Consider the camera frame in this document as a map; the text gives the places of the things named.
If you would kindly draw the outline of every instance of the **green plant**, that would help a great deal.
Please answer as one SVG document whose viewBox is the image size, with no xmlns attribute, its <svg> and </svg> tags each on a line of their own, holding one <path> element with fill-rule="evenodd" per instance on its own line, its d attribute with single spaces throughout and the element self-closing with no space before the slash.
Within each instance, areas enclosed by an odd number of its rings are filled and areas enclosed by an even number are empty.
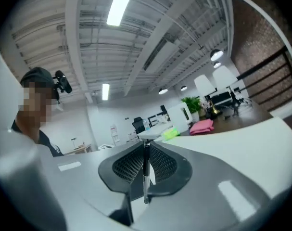
<svg viewBox="0 0 292 231">
<path fill-rule="evenodd" d="M 199 98 L 187 97 L 187 98 L 181 99 L 181 101 L 187 104 L 191 114 L 200 111 L 201 108 L 202 108 L 201 105 L 200 105 L 200 99 Z"/>
</svg>

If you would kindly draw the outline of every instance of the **dark brown desk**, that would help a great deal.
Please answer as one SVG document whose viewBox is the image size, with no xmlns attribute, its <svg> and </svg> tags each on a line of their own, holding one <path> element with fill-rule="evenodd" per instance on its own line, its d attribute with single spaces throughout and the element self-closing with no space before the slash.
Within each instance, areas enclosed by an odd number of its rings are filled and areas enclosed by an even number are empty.
<svg viewBox="0 0 292 231">
<path fill-rule="evenodd" d="M 241 104 L 239 108 L 239 116 L 232 117 L 233 110 L 225 108 L 223 114 L 218 116 L 213 120 L 214 130 L 211 132 L 199 133 L 196 135 L 205 135 L 213 133 L 221 133 L 236 130 L 239 128 L 248 127 L 259 122 L 266 121 L 273 116 L 258 104 L 252 103 L 252 106 L 245 106 Z M 181 133 L 181 136 L 188 136 L 189 132 Z"/>
</svg>

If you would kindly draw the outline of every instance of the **black t-shirt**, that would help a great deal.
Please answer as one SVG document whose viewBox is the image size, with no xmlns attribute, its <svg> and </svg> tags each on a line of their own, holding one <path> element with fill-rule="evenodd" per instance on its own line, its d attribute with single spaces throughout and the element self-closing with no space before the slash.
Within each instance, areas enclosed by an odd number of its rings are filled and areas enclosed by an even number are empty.
<svg viewBox="0 0 292 231">
<path fill-rule="evenodd" d="M 16 132 L 22 133 L 21 130 L 16 125 L 15 121 L 12 124 L 12 129 L 14 131 L 16 131 Z M 63 156 L 63 154 L 61 153 L 59 147 L 57 145 L 54 145 L 54 146 L 51 145 L 49 137 L 46 136 L 45 133 L 42 132 L 41 130 L 39 131 L 39 144 L 47 146 L 50 149 L 51 154 L 54 157 L 55 156 Z"/>
</svg>

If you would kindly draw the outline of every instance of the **man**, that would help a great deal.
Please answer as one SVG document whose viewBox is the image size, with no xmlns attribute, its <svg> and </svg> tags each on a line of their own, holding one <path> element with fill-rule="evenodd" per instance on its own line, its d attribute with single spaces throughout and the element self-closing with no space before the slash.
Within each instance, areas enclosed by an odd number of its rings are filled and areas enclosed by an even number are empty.
<svg viewBox="0 0 292 231">
<path fill-rule="evenodd" d="M 24 88 L 24 103 L 12 129 L 27 135 L 36 144 L 47 146 L 53 156 L 63 156 L 59 147 L 51 145 L 49 138 L 40 130 L 41 125 L 48 122 L 59 99 L 51 74 L 44 68 L 35 67 L 23 76 L 20 83 Z"/>
</svg>

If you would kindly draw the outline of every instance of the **air conditioning unit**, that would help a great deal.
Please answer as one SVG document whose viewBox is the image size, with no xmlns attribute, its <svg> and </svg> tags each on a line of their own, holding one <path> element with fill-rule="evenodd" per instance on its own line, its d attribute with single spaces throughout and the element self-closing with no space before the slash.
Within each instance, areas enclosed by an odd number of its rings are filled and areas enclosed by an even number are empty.
<svg viewBox="0 0 292 231">
<path fill-rule="evenodd" d="M 166 39 L 161 40 L 148 58 L 144 67 L 145 72 L 149 74 L 158 72 L 178 50 L 177 44 L 171 43 Z"/>
</svg>

